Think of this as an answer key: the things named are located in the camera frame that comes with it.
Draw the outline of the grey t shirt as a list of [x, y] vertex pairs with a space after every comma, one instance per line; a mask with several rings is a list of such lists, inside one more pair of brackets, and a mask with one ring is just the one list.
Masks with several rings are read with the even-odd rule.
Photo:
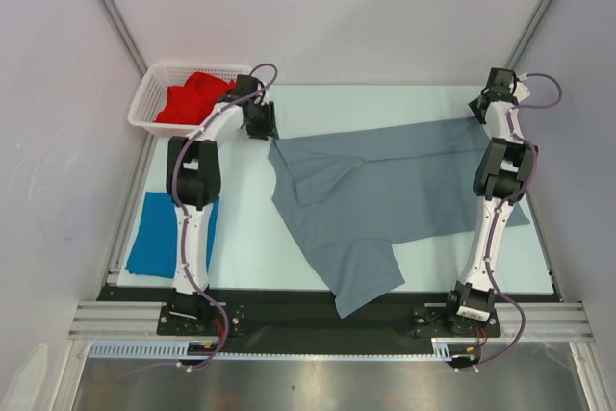
[[393, 247], [475, 229], [471, 118], [275, 140], [280, 217], [346, 318], [403, 284]]

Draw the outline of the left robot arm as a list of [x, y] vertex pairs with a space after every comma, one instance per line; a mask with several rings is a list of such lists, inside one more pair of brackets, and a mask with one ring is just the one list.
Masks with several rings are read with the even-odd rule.
[[269, 86], [253, 71], [238, 75], [233, 89], [217, 99], [196, 129], [167, 143], [167, 193], [177, 222], [173, 293], [167, 308], [194, 334], [211, 326], [217, 310], [206, 289], [207, 249], [214, 236], [210, 222], [222, 186], [219, 149], [242, 131], [255, 140], [278, 138]]

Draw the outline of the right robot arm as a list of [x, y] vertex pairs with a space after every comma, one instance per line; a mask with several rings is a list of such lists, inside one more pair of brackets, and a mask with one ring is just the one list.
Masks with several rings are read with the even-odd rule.
[[502, 237], [536, 162], [536, 148], [522, 136], [517, 116], [528, 96], [513, 70], [493, 68], [480, 96], [469, 104], [490, 140], [473, 183], [480, 202], [469, 259], [444, 311], [445, 327], [455, 336], [471, 336], [496, 318]]

